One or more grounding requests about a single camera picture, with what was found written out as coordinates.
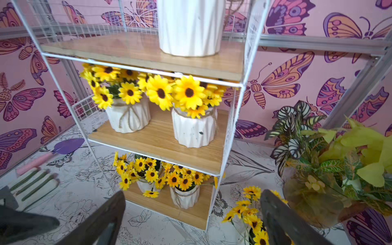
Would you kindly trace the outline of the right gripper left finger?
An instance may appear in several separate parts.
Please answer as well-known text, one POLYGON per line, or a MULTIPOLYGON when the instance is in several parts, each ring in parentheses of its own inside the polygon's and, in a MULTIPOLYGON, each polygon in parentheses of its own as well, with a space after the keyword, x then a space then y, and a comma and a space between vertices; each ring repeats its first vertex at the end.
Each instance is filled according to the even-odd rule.
POLYGON ((119 191, 57 244, 116 244, 125 209, 125 195, 122 191, 119 191))

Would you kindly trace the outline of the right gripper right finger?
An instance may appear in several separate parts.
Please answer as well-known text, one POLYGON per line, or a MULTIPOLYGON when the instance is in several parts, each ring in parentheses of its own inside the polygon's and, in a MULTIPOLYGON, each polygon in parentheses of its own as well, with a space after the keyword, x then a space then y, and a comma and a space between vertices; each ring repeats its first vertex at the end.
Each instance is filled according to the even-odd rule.
POLYGON ((270 190, 264 190, 260 201, 264 226, 271 245, 330 245, 331 242, 308 225, 270 190))

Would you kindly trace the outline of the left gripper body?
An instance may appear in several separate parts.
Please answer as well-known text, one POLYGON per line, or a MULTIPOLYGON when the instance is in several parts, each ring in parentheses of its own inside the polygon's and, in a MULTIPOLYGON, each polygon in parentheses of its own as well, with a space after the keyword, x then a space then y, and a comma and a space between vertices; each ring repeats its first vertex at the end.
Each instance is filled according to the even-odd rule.
POLYGON ((1 206, 1 245, 49 232, 59 225, 60 222, 55 217, 19 212, 1 206))

